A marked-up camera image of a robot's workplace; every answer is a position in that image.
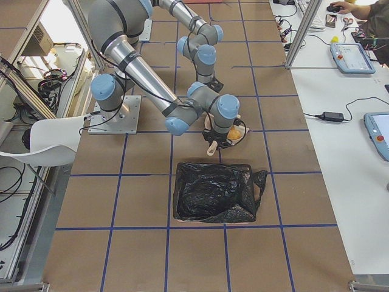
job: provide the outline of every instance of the keyboard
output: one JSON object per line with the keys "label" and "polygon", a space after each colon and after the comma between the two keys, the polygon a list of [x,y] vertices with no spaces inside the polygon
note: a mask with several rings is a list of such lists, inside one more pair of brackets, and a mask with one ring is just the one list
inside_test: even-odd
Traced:
{"label": "keyboard", "polygon": [[[298,8],[300,8],[301,12],[305,14],[305,11],[308,7],[308,3],[306,0],[297,0]],[[318,16],[315,15],[314,20],[312,21],[311,26],[309,27],[309,30],[314,30],[314,31],[323,31],[325,30],[325,23],[323,20]]]}

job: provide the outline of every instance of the yellow object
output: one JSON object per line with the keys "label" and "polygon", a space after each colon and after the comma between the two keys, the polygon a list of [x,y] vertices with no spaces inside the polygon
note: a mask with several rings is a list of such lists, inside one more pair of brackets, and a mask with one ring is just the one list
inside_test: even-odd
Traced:
{"label": "yellow object", "polygon": [[332,43],[338,43],[339,42],[339,38],[337,36],[334,36],[331,40]]}
{"label": "yellow object", "polygon": [[237,140],[240,137],[241,137],[241,132],[235,129],[235,127],[232,127],[227,135],[227,138],[229,138],[230,140]]}

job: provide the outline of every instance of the blue joint cap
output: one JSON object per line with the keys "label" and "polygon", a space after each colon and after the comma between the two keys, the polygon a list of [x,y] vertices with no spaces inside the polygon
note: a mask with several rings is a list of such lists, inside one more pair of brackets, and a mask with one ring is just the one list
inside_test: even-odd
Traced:
{"label": "blue joint cap", "polygon": [[197,51],[197,56],[206,65],[213,65],[216,62],[216,50],[209,44],[202,44]]}
{"label": "blue joint cap", "polygon": [[181,136],[189,129],[189,125],[177,117],[167,117],[165,119],[165,126],[175,136]]}
{"label": "blue joint cap", "polygon": [[206,85],[198,81],[193,82],[192,85],[188,88],[187,97],[190,97],[201,86],[206,86]]}
{"label": "blue joint cap", "polygon": [[223,29],[217,24],[215,24],[213,27],[216,29],[216,32],[218,34],[218,42],[220,42],[224,37]]}
{"label": "blue joint cap", "polygon": [[145,8],[148,17],[150,17],[153,14],[153,5],[151,5],[150,0],[139,0],[139,2],[143,5]]}
{"label": "blue joint cap", "polygon": [[228,120],[236,118],[239,111],[239,100],[231,94],[224,94],[219,97],[218,111],[222,117]]}
{"label": "blue joint cap", "polygon": [[116,87],[115,78],[109,74],[96,76],[91,83],[91,91],[95,100],[106,100]]}
{"label": "blue joint cap", "polygon": [[181,53],[181,55],[184,54],[184,45],[187,43],[187,40],[188,40],[188,37],[183,36],[177,42],[177,50]]}

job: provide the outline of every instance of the person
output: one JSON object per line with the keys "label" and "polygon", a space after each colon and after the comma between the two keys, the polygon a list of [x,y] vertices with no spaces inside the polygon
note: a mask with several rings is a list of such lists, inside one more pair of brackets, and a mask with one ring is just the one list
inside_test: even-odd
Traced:
{"label": "person", "polygon": [[[351,13],[355,18],[367,20],[360,28],[367,38],[389,38],[389,0],[379,0],[372,5],[356,5],[337,1],[333,6],[341,6],[339,14]],[[389,44],[380,45],[373,50],[379,63],[389,65]]]}

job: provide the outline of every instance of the hand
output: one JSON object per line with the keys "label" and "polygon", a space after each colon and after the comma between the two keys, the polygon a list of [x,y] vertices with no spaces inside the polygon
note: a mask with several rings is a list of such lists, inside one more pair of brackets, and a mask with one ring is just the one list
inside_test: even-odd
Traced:
{"label": "hand", "polygon": [[331,3],[332,6],[341,6],[342,9],[339,11],[339,14],[347,14],[347,13],[350,13],[352,12],[354,9],[355,9],[355,5],[352,4],[352,3],[349,3],[349,2],[345,2],[345,1],[337,1],[337,2],[333,2]]}

